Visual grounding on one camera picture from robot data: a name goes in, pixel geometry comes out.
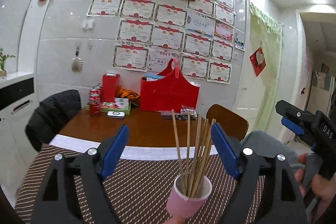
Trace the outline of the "person's right hand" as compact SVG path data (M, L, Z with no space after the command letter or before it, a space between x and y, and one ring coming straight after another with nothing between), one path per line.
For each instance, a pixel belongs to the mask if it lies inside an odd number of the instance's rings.
M308 155L307 153L299 155L298 162L300 164L305 165L307 155ZM300 182L303 179L303 173L304 173L303 168L300 168L298 171L296 171L294 176L297 182ZM299 189L300 189L301 195L304 197L306 195L305 188L300 184ZM319 174L316 174L313 177L313 180L311 182L311 189L313 193L321 199L320 205L323 204L325 206L329 206L332 200L334 199L335 182L327 180Z

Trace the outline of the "person's left hand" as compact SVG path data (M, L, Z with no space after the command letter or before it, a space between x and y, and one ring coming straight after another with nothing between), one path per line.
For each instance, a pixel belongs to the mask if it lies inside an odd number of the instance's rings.
M185 220L180 216L173 216L165 221L163 224L184 224Z

